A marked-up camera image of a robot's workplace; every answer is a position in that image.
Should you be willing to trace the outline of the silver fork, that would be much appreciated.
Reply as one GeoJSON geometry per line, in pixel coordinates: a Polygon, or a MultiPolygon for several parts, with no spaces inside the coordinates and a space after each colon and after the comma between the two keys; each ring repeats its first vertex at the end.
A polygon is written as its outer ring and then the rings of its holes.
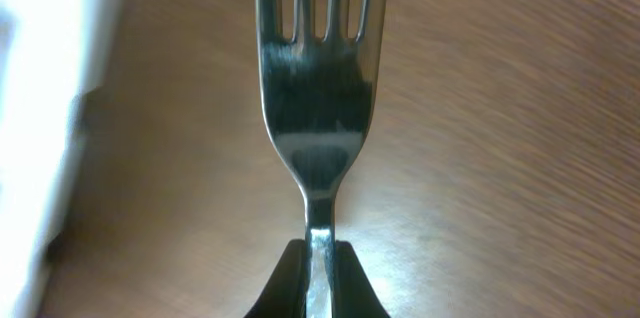
{"type": "Polygon", "coordinates": [[[304,202],[303,317],[336,317],[336,197],[369,132],[385,7],[386,0],[362,0],[350,37],[349,0],[328,0],[326,31],[317,37],[314,0],[294,0],[293,35],[285,38],[281,0],[256,0],[263,118],[304,202]]]}

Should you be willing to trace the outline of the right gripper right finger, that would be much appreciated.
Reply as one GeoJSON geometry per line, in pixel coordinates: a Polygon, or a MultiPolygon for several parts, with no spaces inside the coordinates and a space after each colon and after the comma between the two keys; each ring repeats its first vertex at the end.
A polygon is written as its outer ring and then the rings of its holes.
{"type": "Polygon", "coordinates": [[[390,318],[349,242],[336,242],[334,267],[337,318],[390,318]]]}

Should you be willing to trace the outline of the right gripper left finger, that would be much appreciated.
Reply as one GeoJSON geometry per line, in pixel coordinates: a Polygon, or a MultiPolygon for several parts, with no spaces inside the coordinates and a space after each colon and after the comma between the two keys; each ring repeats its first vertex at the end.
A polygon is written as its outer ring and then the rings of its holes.
{"type": "Polygon", "coordinates": [[[302,318],[305,314],[306,243],[288,242],[257,301],[245,318],[302,318]]]}

